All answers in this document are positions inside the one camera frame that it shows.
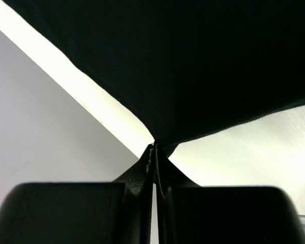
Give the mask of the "black t-shirt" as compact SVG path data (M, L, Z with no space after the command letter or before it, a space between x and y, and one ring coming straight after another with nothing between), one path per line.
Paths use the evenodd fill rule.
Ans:
M305 105L305 1L7 1L173 152Z

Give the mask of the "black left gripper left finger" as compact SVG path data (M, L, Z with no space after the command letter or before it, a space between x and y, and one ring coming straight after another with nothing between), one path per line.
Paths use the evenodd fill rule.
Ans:
M153 146L112 182L31 182L0 207L0 243L149 243Z

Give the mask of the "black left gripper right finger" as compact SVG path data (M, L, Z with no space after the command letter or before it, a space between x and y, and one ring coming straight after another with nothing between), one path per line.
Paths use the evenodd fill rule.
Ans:
M268 186L201 187L154 145L160 243L305 243L288 195Z

